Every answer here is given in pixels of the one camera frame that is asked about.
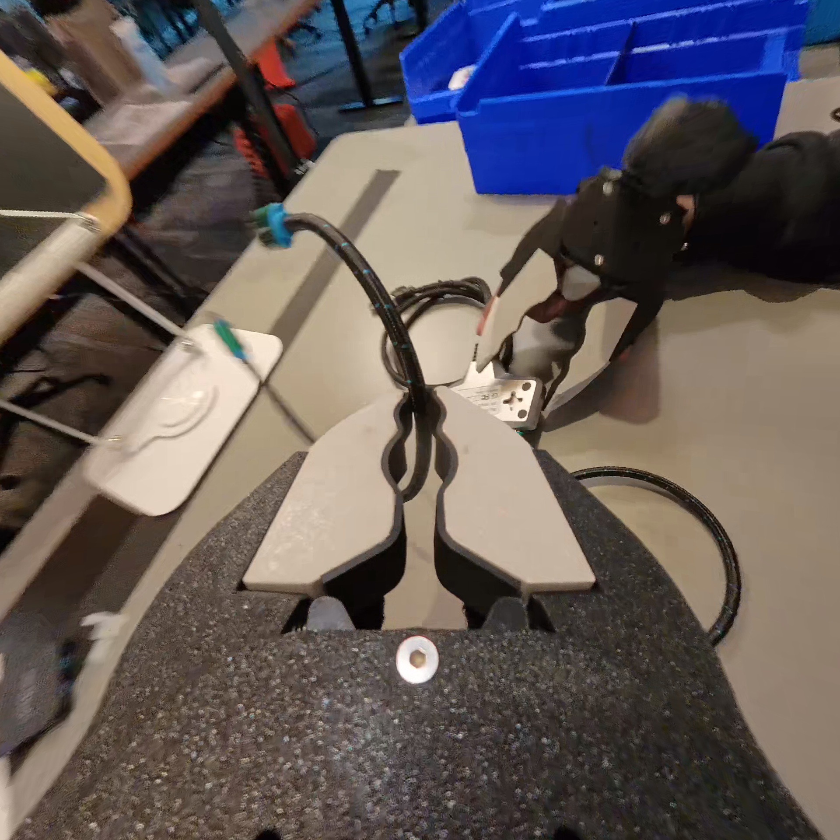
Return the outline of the small blue bin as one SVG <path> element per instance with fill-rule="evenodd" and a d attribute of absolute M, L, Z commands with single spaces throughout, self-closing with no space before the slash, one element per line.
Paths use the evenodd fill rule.
<path fill-rule="evenodd" d="M 406 97 L 416 123 L 455 119 L 460 89 L 449 86 L 453 75 L 478 64 L 511 14 L 539 15 L 544 1 L 459 1 L 437 16 L 400 55 Z"/>

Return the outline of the white stand with clear legs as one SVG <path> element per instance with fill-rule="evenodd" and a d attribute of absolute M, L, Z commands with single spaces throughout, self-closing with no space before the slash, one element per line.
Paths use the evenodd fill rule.
<path fill-rule="evenodd" d="M 233 328 L 223 318 L 177 326 L 89 264 L 82 275 L 163 328 L 173 342 L 137 392 L 90 435 L 2 400 L 2 411 L 88 446 L 85 481 L 147 517 L 179 508 L 266 385 L 283 352 L 274 334 Z"/>

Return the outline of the wood-edged black panel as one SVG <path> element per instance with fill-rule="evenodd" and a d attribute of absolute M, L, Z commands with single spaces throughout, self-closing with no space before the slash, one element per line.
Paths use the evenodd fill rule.
<path fill-rule="evenodd" d="M 1 55 L 1 342 L 129 219 L 119 163 Z"/>

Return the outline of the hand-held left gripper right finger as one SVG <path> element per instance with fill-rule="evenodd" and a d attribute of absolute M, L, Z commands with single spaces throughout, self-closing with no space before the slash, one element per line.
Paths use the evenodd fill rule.
<path fill-rule="evenodd" d="M 595 574 L 529 442 L 448 387 L 434 404 L 443 587 L 482 616 L 504 597 L 591 590 Z"/>

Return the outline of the red chair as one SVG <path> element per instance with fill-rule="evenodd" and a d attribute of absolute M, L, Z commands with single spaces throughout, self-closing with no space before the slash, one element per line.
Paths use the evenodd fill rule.
<path fill-rule="evenodd" d="M 255 54 L 253 68 L 259 72 L 263 88 L 275 112 L 282 132 L 292 152 L 300 161 L 310 161 L 317 148 L 317 137 L 302 104 L 293 94 L 297 83 L 288 75 L 276 39 Z M 254 150 L 245 129 L 239 124 L 233 129 L 233 143 L 248 164 L 258 184 L 268 183 L 269 176 L 260 154 Z"/>

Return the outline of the large divided blue bin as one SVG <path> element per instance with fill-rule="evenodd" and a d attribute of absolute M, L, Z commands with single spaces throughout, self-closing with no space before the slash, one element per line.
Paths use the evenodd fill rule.
<path fill-rule="evenodd" d="M 603 166 L 667 99 L 717 99 L 760 144 L 797 76 L 804 26 L 644 41 L 645 24 L 526 36 L 511 14 L 462 90 L 456 119 L 481 194 L 563 195 Z"/>

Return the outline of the person's right forearm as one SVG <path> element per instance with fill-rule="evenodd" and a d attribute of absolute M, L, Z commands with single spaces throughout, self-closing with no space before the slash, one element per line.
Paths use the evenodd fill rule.
<path fill-rule="evenodd" d="M 698 196 L 679 263 L 837 285 L 839 131 L 788 133 Z"/>

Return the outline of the wood-edged desk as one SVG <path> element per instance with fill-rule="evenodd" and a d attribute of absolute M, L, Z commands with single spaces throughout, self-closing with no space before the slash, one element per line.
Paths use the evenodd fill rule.
<path fill-rule="evenodd" d="M 244 2 L 224 20 L 248 61 L 285 35 L 317 5 L 309 1 Z M 201 32 L 165 61 L 173 89 L 142 82 L 84 123 L 84 128 L 134 181 L 169 151 L 203 115 L 237 85 L 235 72 L 216 41 Z"/>

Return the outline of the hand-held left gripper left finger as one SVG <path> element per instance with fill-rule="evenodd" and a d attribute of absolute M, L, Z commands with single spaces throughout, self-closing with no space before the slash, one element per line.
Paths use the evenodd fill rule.
<path fill-rule="evenodd" d="M 382 627 L 406 571 L 399 483 L 412 427 L 406 394 L 347 416 L 306 453 L 240 588 L 339 601 L 356 627 Z"/>

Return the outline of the dark grey usb hub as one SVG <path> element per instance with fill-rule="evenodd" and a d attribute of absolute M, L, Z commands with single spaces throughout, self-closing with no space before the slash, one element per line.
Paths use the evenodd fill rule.
<path fill-rule="evenodd" d="M 63 721 L 79 673 L 79 645 L 42 616 L 12 613 L 1 631 L 1 755 L 6 758 Z"/>

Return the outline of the silver usb hub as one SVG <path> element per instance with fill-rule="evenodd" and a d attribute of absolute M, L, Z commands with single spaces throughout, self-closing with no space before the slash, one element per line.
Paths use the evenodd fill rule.
<path fill-rule="evenodd" d="M 464 378 L 449 386 L 505 425 L 529 433 L 537 429 L 544 402 L 544 385 L 535 377 L 510 374 L 499 360 L 481 371 L 471 361 Z"/>

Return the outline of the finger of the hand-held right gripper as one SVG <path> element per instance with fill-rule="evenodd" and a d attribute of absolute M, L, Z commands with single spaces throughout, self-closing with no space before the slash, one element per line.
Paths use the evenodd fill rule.
<path fill-rule="evenodd" d="M 628 308 L 591 308 L 583 338 L 563 379 L 553 389 L 544 412 L 551 414 L 580 394 L 609 366 L 628 325 Z"/>
<path fill-rule="evenodd" d="M 482 372 L 501 351 L 502 345 L 520 327 L 527 310 L 517 292 L 494 296 L 485 306 L 477 331 L 474 362 Z"/>

